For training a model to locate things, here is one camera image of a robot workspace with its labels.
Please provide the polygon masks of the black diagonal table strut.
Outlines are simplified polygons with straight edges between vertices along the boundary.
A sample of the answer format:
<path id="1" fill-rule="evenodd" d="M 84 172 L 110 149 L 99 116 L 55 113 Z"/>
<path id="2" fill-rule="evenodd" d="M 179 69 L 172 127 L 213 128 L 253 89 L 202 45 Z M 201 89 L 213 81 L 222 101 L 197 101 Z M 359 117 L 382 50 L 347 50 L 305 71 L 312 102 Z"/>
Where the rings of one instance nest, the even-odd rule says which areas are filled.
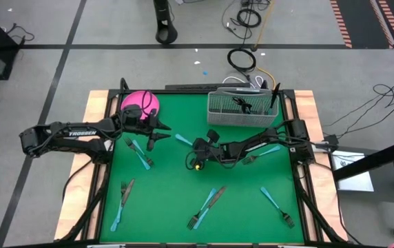
<path id="1" fill-rule="evenodd" d="M 81 240 L 86 240 L 91 231 L 90 221 L 93 220 L 92 214 L 94 213 L 96 206 L 105 198 L 105 193 L 108 186 L 108 180 L 110 177 L 110 170 L 105 169 L 103 174 L 103 180 L 101 181 L 100 187 L 97 189 L 93 198 L 87 204 L 87 207 L 76 221 L 74 226 L 69 232 L 61 238 L 61 241 L 74 242 L 78 235 L 81 235 Z"/>
<path id="2" fill-rule="evenodd" d="M 347 244 L 347 241 L 340 237 L 338 233 L 328 224 L 326 218 L 321 214 L 317 208 L 315 196 L 313 192 L 313 185 L 311 183 L 310 172 L 308 165 L 301 165 L 304 175 L 307 177 L 307 191 L 302 184 L 302 178 L 299 175 L 298 165 L 292 165 L 293 184 L 295 187 L 295 193 L 299 204 L 299 209 L 302 215 L 302 228 L 306 235 L 304 237 L 304 243 L 306 245 L 315 243 L 319 245 L 329 245 L 336 243 Z M 309 227 L 305 216 L 305 207 L 311 212 L 313 221 L 313 231 L 316 240 L 311 240 L 309 237 Z"/>

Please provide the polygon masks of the pink round plate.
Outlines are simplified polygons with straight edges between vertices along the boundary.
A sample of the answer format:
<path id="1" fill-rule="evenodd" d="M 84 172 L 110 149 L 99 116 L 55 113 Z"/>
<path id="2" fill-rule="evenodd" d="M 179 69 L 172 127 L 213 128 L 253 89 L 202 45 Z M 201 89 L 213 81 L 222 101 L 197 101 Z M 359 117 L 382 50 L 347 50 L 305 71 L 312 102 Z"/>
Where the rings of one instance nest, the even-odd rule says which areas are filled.
<path id="1" fill-rule="evenodd" d="M 142 111 L 140 120 L 146 119 L 150 113 L 157 116 L 160 110 L 160 101 L 157 96 L 145 90 L 135 91 L 127 95 L 121 103 L 121 110 L 129 105 L 136 105 Z"/>

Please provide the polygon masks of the green table mat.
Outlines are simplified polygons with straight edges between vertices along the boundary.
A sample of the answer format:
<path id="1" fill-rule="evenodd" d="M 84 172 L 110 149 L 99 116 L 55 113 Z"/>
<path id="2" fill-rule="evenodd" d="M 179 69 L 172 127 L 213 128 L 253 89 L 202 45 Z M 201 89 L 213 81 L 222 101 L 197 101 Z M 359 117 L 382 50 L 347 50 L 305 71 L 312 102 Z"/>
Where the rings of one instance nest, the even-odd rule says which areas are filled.
<path id="1" fill-rule="evenodd" d="M 285 147 L 253 163 L 225 169 L 208 162 L 200 171 L 188 170 L 192 142 L 205 138 L 207 96 L 161 94 L 160 121 L 171 130 L 149 153 L 154 166 L 146 170 L 124 140 L 116 143 L 101 227 L 101 242 L 301 243 L 304 240 L 293 185 L 289 151 Z M 135 179 L 116 231 L 110 227 L 121 201 L 121 183 Z M 197 229 L 187 224 L 210 191 L 226 187 Z M 290 229 L 280 212 L 260 191 L 264 187 L 282 211 L 293 219 Z"/>

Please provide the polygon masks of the grey plastic cutlery basket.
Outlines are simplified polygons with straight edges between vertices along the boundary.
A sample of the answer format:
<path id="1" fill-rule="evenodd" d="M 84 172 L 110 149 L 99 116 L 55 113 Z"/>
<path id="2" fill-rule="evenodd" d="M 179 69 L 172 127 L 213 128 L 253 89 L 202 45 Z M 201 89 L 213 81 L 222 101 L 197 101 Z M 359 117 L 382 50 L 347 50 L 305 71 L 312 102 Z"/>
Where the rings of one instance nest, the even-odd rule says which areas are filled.
<path id="1" fill-rule="evenodd" d="M 272 109 L 273 91 L 245 87 L 220 87 L 208 93 L 207 122 L 211 125 L 238 127 L 270 127 L 279 115 L 280 97 L 277 96 Z M 232 98 L 240 97 L 251 104 L 251 114 L 243 114 L 241 105 Z"/>

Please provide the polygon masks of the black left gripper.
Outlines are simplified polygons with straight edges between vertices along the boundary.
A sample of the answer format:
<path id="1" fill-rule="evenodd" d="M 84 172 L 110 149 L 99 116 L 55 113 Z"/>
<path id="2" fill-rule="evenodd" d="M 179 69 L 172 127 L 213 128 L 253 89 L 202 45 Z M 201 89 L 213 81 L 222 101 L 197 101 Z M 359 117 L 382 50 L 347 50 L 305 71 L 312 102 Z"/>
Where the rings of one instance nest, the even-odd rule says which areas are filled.
<path id="1" fill-rule="evenodd" d="M 143 110 L 137 105 L 129 105 L 117 113 L 117 137 L 119 139 L 124 132 L 133 134 L 142 134 L 148 137 L 147 150 L 152 151 L 155 139 L 160 140 L 169 138 L 170 134 L 156 134 L 154 138 L 154 129 L 171 130 L 170 127 L 158 121 L 154 111 L 151 111 L 147 117 L 142 119 Z"/>

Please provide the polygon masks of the black floor stand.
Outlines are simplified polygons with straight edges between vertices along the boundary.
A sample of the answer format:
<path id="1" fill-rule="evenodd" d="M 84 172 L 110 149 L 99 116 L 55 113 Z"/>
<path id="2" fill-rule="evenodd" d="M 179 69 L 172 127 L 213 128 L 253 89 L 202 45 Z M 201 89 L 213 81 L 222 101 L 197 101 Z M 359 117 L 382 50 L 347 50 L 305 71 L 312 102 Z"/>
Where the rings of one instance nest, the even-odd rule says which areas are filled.
<path id="1" fill-rule="evenodd" d="M 153 0 L 157 30 L 155 39 L 163 45 L 173 43 L 178 36 L 172 21 L 168 0 Z"/>

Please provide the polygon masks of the blue-handled metal knife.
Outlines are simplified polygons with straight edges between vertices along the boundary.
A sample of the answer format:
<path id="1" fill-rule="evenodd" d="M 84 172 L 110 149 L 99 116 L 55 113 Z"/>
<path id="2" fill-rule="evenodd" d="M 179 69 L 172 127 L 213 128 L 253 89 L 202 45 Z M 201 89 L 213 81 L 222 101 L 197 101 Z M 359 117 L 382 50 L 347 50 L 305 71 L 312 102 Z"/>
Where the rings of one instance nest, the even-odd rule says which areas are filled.
<path id="1" fill-rule="evenodd" d="M 199 225 L 201 224 L 201 222 L 203 221 L 203 218 L 206 216 L 207 212 L 209 211 L 209 209 L 216 203 L 216 201 L 222 196 L 222 194 L 225 192 L 226 187 L 222 187 L 220 188 L 215 194 L 213 194 L 212 198 L 211 198 L 211 202 L 208 204 L 208 206 L 206 206 L 204 212 L 199 215 L 198 220 L 196 221 L 196 223 L 192 226 L 193 229 L 197 229 L 199 227 Z"/>
<path id="2" fill-rule="evenodd" d="M 133 179 L 131 179 L 131 181 L 127 184 L 127 190 L 126 190 L 126 192 L 125 192 L 125 197 L 124 197 L 124 200 L 123 200 L 123 207 L 124 207 L 125 204 L 126 204 L 126 201 L 127 201 L 128 197 L 129 197 L 129 194 L 130 194 L 130 192 L 131 192 L 131 190 L 132 190 L 132 187 L 133 187 L 133 185 L 134 185 L 134 182 L 135 182 L 135 179 L 133 178 Z M 118 221 L 117 215 L 116 215 L 116 218 L 114 219 L 114 222 L 112 223 L 112 226 L 110 227 L 110 231 L 116 231 L 116 229 L 117 229 L 118 224 L 120 223 L 120 221 Z"/>
<path id="3" fill-rule="evenodd" d="M 186 138 L 184 138 L 183 136 L 181 136 L 180 134 L 176 134 L 175 138 L 183 143 L 188 144 L 189 146 L 193 146 L 193 143 L 191 143 L 190 141 L 188 141 Z"/>

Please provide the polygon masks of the black power strip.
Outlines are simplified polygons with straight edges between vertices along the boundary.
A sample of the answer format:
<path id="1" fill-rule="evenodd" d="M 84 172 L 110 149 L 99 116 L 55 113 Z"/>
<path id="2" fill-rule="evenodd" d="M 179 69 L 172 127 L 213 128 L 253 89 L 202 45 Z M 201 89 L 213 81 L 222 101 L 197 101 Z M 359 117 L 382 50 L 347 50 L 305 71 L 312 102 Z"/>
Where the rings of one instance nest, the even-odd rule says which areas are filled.
<path id="1" fill-rule="evenodd" d="M 246 87 L 250 88 L 248 83 L 203 83 L 203 84 L 182 84 L 166 85 L 165 90 L 182 90 L 182 91 L 215 91 L 220 87 Z"/>

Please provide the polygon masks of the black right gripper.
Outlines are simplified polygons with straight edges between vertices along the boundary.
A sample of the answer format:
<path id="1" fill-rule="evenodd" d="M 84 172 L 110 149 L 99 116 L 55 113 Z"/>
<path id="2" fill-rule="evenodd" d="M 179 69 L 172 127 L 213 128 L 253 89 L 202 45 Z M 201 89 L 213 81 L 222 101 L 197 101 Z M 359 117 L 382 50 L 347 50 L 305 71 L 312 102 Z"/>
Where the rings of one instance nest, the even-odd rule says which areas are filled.
<path id="1" fill-rule="evenodd" d="M 221 146 L 218 144 L 219 139 L 220 136 L 215 130 L 208 130 L 207 140 L 204 140 L 203 138 L 197 138 L 193 144 L 198 145 L 205 143 L 205 151 L 208 153 L 210 158 L 218 162 L 223 162 L 223 151 L 221 150 Z M 204 147 L 193 148 L 192 152 L 195 154 L 203 153 Z"/>

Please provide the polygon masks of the blue-handled metal fork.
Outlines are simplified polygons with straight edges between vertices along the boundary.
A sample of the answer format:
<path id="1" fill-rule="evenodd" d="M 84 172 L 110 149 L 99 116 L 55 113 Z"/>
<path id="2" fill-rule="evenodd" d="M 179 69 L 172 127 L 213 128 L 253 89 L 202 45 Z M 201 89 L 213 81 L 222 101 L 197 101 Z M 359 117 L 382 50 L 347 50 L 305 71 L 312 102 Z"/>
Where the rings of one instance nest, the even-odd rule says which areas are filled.
<path id="1" fill-rule="evenodd" d="M 154 166 L 154 162 L 153 160 L 148 157 L 145 152 L 142 150 L 142 148 L 139 146 L 138 142 L 136 140 L 133 140 L 132 143 L 134 144 L 134 146 L 136 147 L 136 149 L 143 155 L 143 157 L 145 158 L 145 161 L 150 165 L 150 166 Z"/>
<path id="2" fill-rule="evenodd" d="M 260 191 L 268 198 L 268 200 L 273 204 L 273 206 L 280 212 L 283 220 L 286 222 L 286 224 L 288 225 L 288 227 L 290 229 L 295 227 L 295 224 L 293 222 L 293 219 L 290 217 L 290 215 L 284 211 L 282 211 L 282 209 L 279 207 L 279 205 L 276 203 L 276 201 L 272 198 L 272 196 L 270 195 L 270 193 L 267 191 L 266 188 L 261 187 Z"/>
<path id="3" fill-rule="evenodd" d="M 242 159 L 242 164 L 243 165 L 248 165 L 250 163 L 253 163 L 257 158 L 259 158 L 261 156 L 264 156 L 264 155 L 267 155 L 267 154 L 270 154 L 270 153 L 274 153 L 274 152 L 277 152 L 279 150 L 280 150 L 280 146 L 277 145 L 277 146 L 275 146 L 275 147 L 273 147 L 273 148 L 271 148 L 271 149 L 269 149 L 269 150 L 267 150 L 265 152 L 260 153 L 259 155 L 251 155 L 251 156 L 248 156 L 248 157 Z"/>
<path id="4" fill-rule="evenodd" d="M 134 150 L 135 154 L 138 156 L 138 158 L 140 159 L 140 161 L 143 164 L 143 166 L 145 167 L 145 169 L 146 170 L 150 170 L 151 166 L 142 158 L 142 156 L 137 151 L 137 149 L 136 149 L 135 145 L 133 144 L 133 142 L 127 137 L 124 138 L 124 141 L 125 141 L 125 143 L 127 144 L 127 146 L 130 149 Z"/>
<path id="5" fill-rule="evenodd" d="M 189 230 L 192 230 L 194 228 L 194 225 L 197 223 L 198 219 L 200 218 L 200 214 L 202 213 L 203 209 L 205 208 L 205 206 L 207 205 L 207 203 L 212 199 L 212 197 L 216 194 L 217 190 L 215 188 L 213 188 L 207 199 L 205 200 L 205 202 L 203 203 L 202 207 L 200 208 L 200 210 L 198 211 L 197 214 L 194 214 L 191 219 L 189 220 L 188 224 L 187 224 L 187 228 Z"/>
<path id="6" fill-rule="evenodd" d="M 117 212 L 117 219 L 118 221 L 120 221 L 121 219 L 121 212 L 123 210 L 123 200 L 125 197 L 125 192 L 127 190 L 127 183 L 126 182 L 122 182 L 121 183 L 121 201 L 119 203 L 119 208 L 118 208 L 118 212 Z"/>

